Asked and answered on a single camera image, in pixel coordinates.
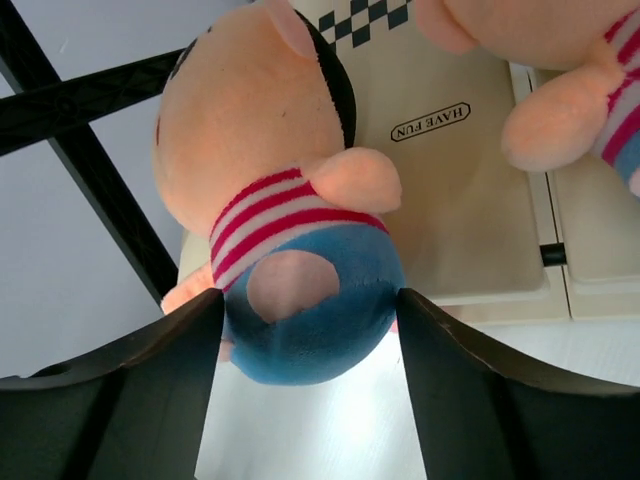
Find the ear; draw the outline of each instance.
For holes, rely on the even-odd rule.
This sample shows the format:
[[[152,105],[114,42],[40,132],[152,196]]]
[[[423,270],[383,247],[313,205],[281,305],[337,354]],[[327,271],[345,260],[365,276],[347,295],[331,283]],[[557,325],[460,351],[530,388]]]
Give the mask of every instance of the ear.
[[[443,50],[460,55],[477,45],[456,22],[444,0],[416,0],[415,12],[418,29]]]
[[[280,36],[298,55],[310,60],[317,57],[311,34],[288,0],[265,0],[273,25]]]
[[[323,257],[301,250],[285,250],[263,258],[247,284],[249,304],[266,323],[315,307],[339,291],[335,267]]]
[[[349,148],[328,159],[307,162],[301,169],[318,195],[337,207],[372,214],[400,208],[398,171],[377,150]]]

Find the doll head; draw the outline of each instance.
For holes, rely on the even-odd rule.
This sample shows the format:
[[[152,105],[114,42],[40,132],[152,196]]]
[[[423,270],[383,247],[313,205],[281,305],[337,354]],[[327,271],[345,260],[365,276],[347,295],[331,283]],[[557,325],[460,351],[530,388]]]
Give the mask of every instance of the doll head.
[[[463,53],[482,46],[505,60],[564,70],[582,64],[594,42],[639,0],[416,0],[423,34]]]
[[[219,18],[178,61],[157,118],[156,184],[170,213],[206,237],[247,184],[331,157],[354,134],[337,57],[287,0],[265,0]]]

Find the white surface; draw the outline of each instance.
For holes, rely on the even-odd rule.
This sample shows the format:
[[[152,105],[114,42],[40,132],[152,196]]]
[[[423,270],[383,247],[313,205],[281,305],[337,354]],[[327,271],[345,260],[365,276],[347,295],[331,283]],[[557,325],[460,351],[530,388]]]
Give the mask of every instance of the white surface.
[[[491,336],[569,370],[640,386],[640,323],[490,327]],[[424,480],[400,345],[388,334],[332,382],[278,388],[230,364],[216,372],[199,480]]]

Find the black hair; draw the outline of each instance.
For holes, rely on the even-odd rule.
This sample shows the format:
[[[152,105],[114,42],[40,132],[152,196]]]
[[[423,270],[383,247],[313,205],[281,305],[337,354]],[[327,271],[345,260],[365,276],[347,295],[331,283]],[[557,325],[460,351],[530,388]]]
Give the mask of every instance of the black hair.
[[[313,45],[318,54],[318,63],[320,64],[322,75],[325,82],[327,82],[331,100],[340,118],[344,146],[345,148],[351,148],[356,137],[356,98],[349,75],[347,75],[342,62],[340,62],[340,59],[320,31],[304,15],[298,11],[296,13],[309,29]]]

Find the black bar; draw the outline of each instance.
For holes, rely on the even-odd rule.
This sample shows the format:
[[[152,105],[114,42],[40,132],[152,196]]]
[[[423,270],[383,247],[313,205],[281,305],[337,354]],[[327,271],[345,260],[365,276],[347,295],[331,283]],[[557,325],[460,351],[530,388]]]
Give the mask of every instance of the black bar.
[[[0,99],[0,155],[67,133],[158,95],[181,52],[176,50]]]
[[[211,289],[85,355],[0,378],[0,478],[192,480],[223,323]]]
[[[545,267],[558,267],[567,264],[564,243],[540,245],[540,254],[542,255],[542,264]]]
[[[17,93],[60,82],[9,0],[0,0],[0,72]],[[0,116],[3,126],[10,122],[5,117]],[[49,143],[140,280],[160,302],[176,284],[178,269],[93,130],[78,126]]]

